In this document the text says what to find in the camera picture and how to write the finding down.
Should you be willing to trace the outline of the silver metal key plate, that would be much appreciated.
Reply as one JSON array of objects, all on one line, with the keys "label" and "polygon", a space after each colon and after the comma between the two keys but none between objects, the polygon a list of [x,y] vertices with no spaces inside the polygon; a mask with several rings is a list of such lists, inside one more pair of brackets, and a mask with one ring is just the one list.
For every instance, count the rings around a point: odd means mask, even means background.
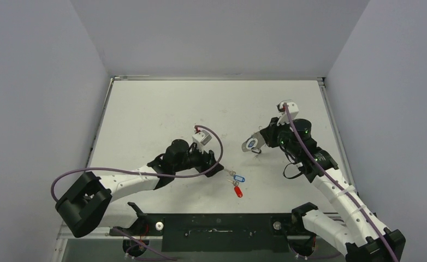
[{"label": "silver metal key plate", "polygon": [[252,152],[261,154],[262,148],[266,146],[265,139],[260,131],[253,133],[243,144],[241,149],[243,152]]}]

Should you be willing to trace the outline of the red key tag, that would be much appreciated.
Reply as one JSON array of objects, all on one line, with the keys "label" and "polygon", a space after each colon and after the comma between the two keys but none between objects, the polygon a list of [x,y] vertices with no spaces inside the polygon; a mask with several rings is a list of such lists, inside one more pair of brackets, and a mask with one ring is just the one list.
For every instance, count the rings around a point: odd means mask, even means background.
[{"label": "red key tag", "polygon": [[235,192],[235,194],[236,194],[236,196],[238,198],[242,198],[243,197],[242,190],[240,189],[239,186],[234,186],[234,192]]}]

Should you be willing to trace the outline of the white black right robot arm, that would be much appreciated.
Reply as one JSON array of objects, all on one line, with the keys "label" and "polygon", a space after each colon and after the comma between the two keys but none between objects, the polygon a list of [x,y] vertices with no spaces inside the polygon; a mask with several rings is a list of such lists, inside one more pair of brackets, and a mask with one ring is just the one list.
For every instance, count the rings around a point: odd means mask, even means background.
[{"label": "white black right robot arm", "polygon": [[271,119],[266,128],[245,145],[252,151],[266,145],[279,148],[296,165],[339,214],[342,223],[325,215],[313,203],[292,209],[291,227],[297,234],[307,231],[331,244],[345,261],[400,261],[406,239],[400,230],[391,230],[362,202],[355,187],[343,176],[333,157],[311,135],[306,119],[279,124]]}]

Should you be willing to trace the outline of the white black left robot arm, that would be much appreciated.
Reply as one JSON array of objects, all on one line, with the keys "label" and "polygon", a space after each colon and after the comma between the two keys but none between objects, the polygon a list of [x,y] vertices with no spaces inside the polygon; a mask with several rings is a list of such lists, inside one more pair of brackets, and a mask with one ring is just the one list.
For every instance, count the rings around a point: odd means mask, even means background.
[{"label": "white black left robot arm", "polygon": [[178,172],[191,169],[212,177],[224,167],[212,150],[200,150],[196,142],[176,139],[164,153],[129,174],[97,176],[93,169],[87,169],[56,200],[55,209],[77,238],[103,227],[124,228],[138,235],[145,227],[142,210],[135,203],[119,204],[117,200],[160,189],[174,181]]}]

